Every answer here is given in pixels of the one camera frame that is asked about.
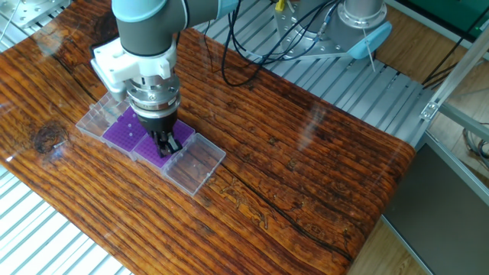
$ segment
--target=glossy wooden surface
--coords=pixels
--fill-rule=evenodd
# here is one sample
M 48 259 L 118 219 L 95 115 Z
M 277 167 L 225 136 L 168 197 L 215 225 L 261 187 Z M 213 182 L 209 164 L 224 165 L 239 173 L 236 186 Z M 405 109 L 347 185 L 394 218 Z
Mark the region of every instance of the glossy wooden surface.
M 227 86 L 222 45 L 211 68 L 185 31 L 179 117 L 227 153 L 191 198 L 75 128 L 106 93 L 88 46 L 115 32 L 109 1 L 77 1 L 0 56 L 2 163 L 135 273 L 345 273 L 414 150 L 273 73 Z

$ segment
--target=white plastic part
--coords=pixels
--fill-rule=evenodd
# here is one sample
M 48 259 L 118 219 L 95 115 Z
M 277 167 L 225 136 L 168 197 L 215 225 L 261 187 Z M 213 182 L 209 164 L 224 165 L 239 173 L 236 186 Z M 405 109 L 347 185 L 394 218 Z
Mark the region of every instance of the white plastic part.
M 119 91 L 125 80 L 138 76 L 161 76 L 168 79 L 176 64 L 175 41 L 170 49 L 155 57 L 138 57 L 127 53 L 120 38 L 94 49 L 94 54 L 92 66 L 111 91 L 112 88 Z

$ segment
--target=black cable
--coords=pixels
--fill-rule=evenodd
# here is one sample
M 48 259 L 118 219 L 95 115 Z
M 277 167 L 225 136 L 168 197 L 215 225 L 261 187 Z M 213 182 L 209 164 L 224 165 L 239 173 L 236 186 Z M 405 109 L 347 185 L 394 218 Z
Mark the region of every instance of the black cable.
M 465 36 L 467 37 L 470 33 L 470 31 L 472 31 L 472 29 L 475 27 L 475 25 L 477 25 L 477 23 L 489 12 L 489 6 L 481 13 L 481 15 L 479 15 L 479 17 L 477 19 L 475 19 L 474 23 L 472 23 L 472 25 L 465 31 Z M 457 41 L 457 43 L 455 44 L 455 46 L 449 51 L 449 53 L 443 58 L 442 62 L 440 62 L 436 68 L 428 75 L 428 77 L 426 77 L 426 79 L 423 81 L 423 83 L 421 83 L 421 85 L 425 85 L 428 81 L 430 81 L 431 79 L 435 78 L 436 76 L 434 76 L 433 74 L 443 65 L 443 63 L 445 63 L 445 61 L 452 55 L 453 52 L 455 52 L 455 49 L 457 49 L 457 47 L 460 45 L 460 43 L 464 40 L 465 38 L 464 37 L 460 37 L 460 39 Z
M 334 11 L 334 9 L 336 8 L 337 4 L 339 3 L 339 0 L 333 0 L 333 1 L 330 1 L 326 4 L 324 4 L 317 12 L 316 14 L 313 16 L 313 18 L 309 21 L 309 23 L 303 28 L 304 32 L 308 31 L 309 30 L 309 27 L 311 26 L 311 24 L 315 21 L 315 19 L 317 18 L 317 16 L 319 16 L 322 12 L 322 10 L 327 7 L 328 5 L 330 5 L 332 2 L 336 1 L 335 3 L 335 6 L 333 6 L 333 9 L 331 10 L 331 12 Z M 297 39 L 297 36 L 300 35 L 300 38 L 297 42 L 294 43 L 294 41 Z M 302 56 L 304 56 L 306 53 L 310 52 L 311 49 L 316 45 L 316 42 L 313 43 L 313 45 L 308 48 L 307 50 L 303 51 L 300 55 L 296 56 L 296 57 L 291 57 L 291 58 L 287 58 L 285 59 L 284 57 L 289 53 L 289 51 L 293 48 L 295 48 L 299 43 L 300 41 L 304 38 L 303 35 L 301 35 L 301 31 L 298 31 L 296 36 L 290 41 L 290 44 L 289 46 L 281 53 L 272 53 L 271 55 L 280 55 L 280 57 L 278 58 L 274 58 L 274 59 L 271 59 L 271 58 L 268 58 L 270 61 L 267 61 L 266 63 L 264 63 L 263 65 L 268 65 L 268 64 L 271 64 L 271 63 L 274 63 L 274 62 L 277 62 L 277 61 L 288 61 L 288 60 L 295 60 L 295 59 L 298 59 Z M 233 44 L 235 45 L 235 49 L 236 51 L 239 53 L 239 55 L 245 59 L 245 60 L 248 60 L 247 57 L 245 57 L 241 51 L 238 49 L 238 47 L 240 47 L 242 50 L 246 51 L 248 54 L 251 52 L 249 50 L 246 50 L 242 45 L 240 45 L 240 43 L 237 41 L 236 37 L 235 37 L 235 34 L 234 34 L 234 31 L 232 33 L 232 39 L 233 39 Z
M 178 47 L 178 42 L 180 42 L 180 32 L 176 35 L 175 45 Z
M 206 31 L 204 31 L 204 43 L 206 44 L 207 53 L 209 54 L 209 60 L 211 61 L 211 72 L 214 73 L 214 64 L 212 63 L 212 55 L 211 50 L 209 49 L 209 45 L 207 44 L 207 32 L 211 27 L 211 21 L 207 22 Z
M 236 18 L 238 17 L 238 13 L 239 13 L 239 8 L 241 6 L 241 0 L 239 0 L 239 3 L 238 3 L 238 7 L 236 8 L 235 11 L 233 11 L 232 13 L 232 20 L 231 20 L 231 25 L 229 26 L 229 32 L 228 32 L 228 37 L 226 38 L 226 42 L 225 42 L 225 48 L 224 48 L 224 53 L 222 54 L 222 64 L 221 64 L 221 73 L 222 73 L 222 78 L 224 79 L 224 81 L 226 82 L 226 84 L 230 85 L 230 86 L 233 86 L 233 87 L 236 87 L 236 86 L 241 86 L 241 85 L 244 85 L 246 83 L 249 83 L 252 79 L 254 79 L 256 77 L 256 75 L 260 72 L 260 70 L 263 68 L 263 65 L 267 62 L 267 60 L 270 58 L 270 55 L 273 54 L 273 52 L 280 46 L 280 43 L 282 42 L 283 39 L 285 39 L 285 37 L 287 37 L 287 35 L 289 35 L 289 33 L 298 25 L 300 24 L 302 21 L 304 21 L 307 17 L 309 17 L 313 12 L 317 11 L 318 9 L 320 9 L 321 7 L 325 7 L 327 5 L 330 5 L 333 1 L 330 1 L 326 4 L 321 4 L 321 5 L 318 5 L 317 7 L 315 7 L 314 9 L 312 9 L 311 11 L 309 11 L 306 15 L 304 15 L 301 19 L 299 19 L 296 23 L 294 23 L 292 25 L 292 27 L 289 28 L 289 30 L 285 33 L 285 35 L 279 39 L 279 41 L 275 44 L 275 46 L 272 48 L 272 50 L 267 53 L 266 55 L 264 55 L 264 57 L 262 58 L 262 60 L 257 63 L 258 65 L 258 68 L 254 71 L 253 75 L 246 79 L 244 82 L 241 82 L 241 83 L 230 83 L 228 81 L 228 79 L 226 78 L 225 76 L 225 58 L 227 56 L 227 53 L 228 53 L 228 46 L 229 46 L 229 42 L 232 38 L 232 32 L 234 30 L 234 25 L 236 23 Z

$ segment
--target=metal bracket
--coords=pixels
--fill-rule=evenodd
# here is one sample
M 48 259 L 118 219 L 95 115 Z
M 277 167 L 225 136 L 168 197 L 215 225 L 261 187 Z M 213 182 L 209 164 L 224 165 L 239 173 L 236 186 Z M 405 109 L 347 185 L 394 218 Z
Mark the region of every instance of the metal bracket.
M 428 102 L 428 104 L 423 109 L 423 111 L 421 112 L 421 115 L 419 115 L 419 117 L 423 120 L 430 121 L 435 117 L 436 112 L 439 110 L 439 108 L 440 108 L 440 106 L 438 104 L 436 104 L 434 102 Z
M 293 4 L 294 8 L 298 8 L 300 3 Z M 285 6 L 283 11 L 275 11 L 275 21 L 277 23 L 278 34 L 282 37 L 296 22 L 296 15 L 290 10 L 288 6 Z M 282 50 L 287 49 L 291 44 L 295 44 L 301 36 L 304 38 L 293 48 L 290 49 L 285 58 L 294 58 L 299 55 L 301 57 L 297 60 L 315 60 L 319 58 L 330 57 L 344 57 L 348 54 L 336 45 L 331 39 L 320 40 L 314 45 L 314 47 L 304 54 L 304 51 L 308 50 L 314 43 L 313 37 L 308 37 L 308 34 L 304 34 L 303 28 L 298 25 L 290 33 L 289 37 L 281 42 Z
M 17 6 L 18 0 L 0 0 L 0 15 L 10 18 Z M 12 23 L 19 28 L 29 28 L 42 17 L 51 12 L 70 5 L 71 0 L 21 0 Z

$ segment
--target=purple tray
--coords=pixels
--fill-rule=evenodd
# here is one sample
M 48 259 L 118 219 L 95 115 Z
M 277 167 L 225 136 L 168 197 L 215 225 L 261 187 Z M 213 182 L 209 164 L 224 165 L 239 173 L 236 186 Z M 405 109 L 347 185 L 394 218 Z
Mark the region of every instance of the purple tray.
M 146 134 L 143 126 L 132 108 L 128 108 L 114 123 L 103 137 L 122 150 L 131 153 Z
M 181 122 L 180 120 L 176 121 L 175 126 L 173 126 L 175 139 L 177 139 L 182 144 L 182 146 L 185 146 L 186 141 L 195 132 L 196 131 L 193 128 Z M 148 135 L 144 137 L 143 141 L 136 147 L 136 149 L 134 149 L 134 151 L 136 152 L 136 154 L 141 156 L 142 159 L 145 159 L 147 162 L 153 164 L 160 169 L 171 158 L 171 156 L 166 156 L 164 158 L 158 156 L 156 145 L 154 145 L 153 140 Z

